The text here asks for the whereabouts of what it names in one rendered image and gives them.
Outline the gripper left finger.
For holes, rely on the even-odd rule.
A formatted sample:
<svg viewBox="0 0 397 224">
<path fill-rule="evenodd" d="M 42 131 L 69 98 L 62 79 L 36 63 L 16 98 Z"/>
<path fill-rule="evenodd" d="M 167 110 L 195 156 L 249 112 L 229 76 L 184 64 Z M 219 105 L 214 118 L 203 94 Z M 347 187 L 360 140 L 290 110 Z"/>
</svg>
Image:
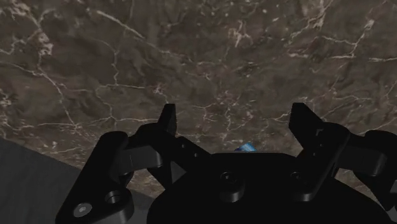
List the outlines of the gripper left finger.
<svg viewBox="0 0 397 224">
<path fill-rule="evenodd" d="M 55 224 L 126 224 L 134 214 L 127 189 L 134 172 L 149 169 L 164 186 L 187 172 L 202 171 L 211 155 L 184 137 L 176 137 L 175 104 L 166 104 L 156 123 L 128 136 L 103 134 L 59 209 Z"/>
</svg>

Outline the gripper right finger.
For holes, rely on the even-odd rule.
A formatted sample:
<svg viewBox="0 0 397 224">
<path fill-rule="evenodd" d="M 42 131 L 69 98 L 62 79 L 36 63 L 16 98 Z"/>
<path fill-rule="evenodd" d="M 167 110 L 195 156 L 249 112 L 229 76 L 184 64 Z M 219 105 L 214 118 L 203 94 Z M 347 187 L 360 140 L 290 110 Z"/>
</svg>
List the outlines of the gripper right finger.
<svg viewBox="0 0 397 224">
<path fill-rule="evenodd" d="M 397 206 L 397 134 L 369 130 L 353 134 L 325 122 L 306 104 L 295 102 L 288 127 L 302 146 L 291 172 L 297 201 L 312 201 L 339 169 L 358 174 L 385 210 Z"/>
</svg>

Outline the small blue object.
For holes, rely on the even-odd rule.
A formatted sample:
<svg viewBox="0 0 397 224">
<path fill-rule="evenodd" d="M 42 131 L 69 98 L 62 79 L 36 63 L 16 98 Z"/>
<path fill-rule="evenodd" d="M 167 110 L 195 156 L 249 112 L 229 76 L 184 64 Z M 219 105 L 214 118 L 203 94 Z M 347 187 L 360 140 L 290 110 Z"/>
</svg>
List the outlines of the small blue object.
<svg viewBox="0 0 397 224">
<path fill-rule="evenodd" d="M 236 148 L 235 151 L 254 152 L 257 151 L 257 149 L 251 143 L 245 143 L 242 146 Z"/>
</svg>

